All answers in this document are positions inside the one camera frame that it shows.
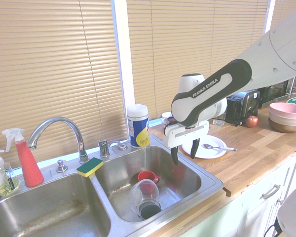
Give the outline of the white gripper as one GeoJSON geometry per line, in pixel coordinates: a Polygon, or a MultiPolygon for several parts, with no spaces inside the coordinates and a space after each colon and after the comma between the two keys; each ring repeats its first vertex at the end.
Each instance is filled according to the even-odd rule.
{"type": "Polygon", "coordinates": [[[200,138],[209,132],[209,122],[207,120],[199,122],[195,127],[186,128],[180,124],[167,125],[164,128],[163,145],[171,149],[173,163],[178,165],[178,146],[192,142],[190,157],[195,158],[199,147],[200,138]]]}

